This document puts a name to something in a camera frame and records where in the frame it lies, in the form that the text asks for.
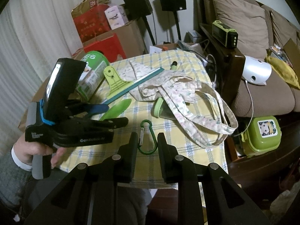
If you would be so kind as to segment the grey sleeve forearm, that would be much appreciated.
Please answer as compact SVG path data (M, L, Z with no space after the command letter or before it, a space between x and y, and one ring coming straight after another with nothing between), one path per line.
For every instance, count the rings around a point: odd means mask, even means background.
M20 206L23 192L32 173L32 165L16 155L14 146L1 157L1 203L14 209Z

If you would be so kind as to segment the person left hand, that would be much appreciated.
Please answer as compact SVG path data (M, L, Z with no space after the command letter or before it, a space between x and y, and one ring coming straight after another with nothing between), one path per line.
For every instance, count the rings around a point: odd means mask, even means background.
M32 161L34 155L50 156L51 168L55 168L62 162L67 148L59 147L56 151L47 145L38 142L26 142L23 134L13 145L11 156L14 163L25 171L32 170Z

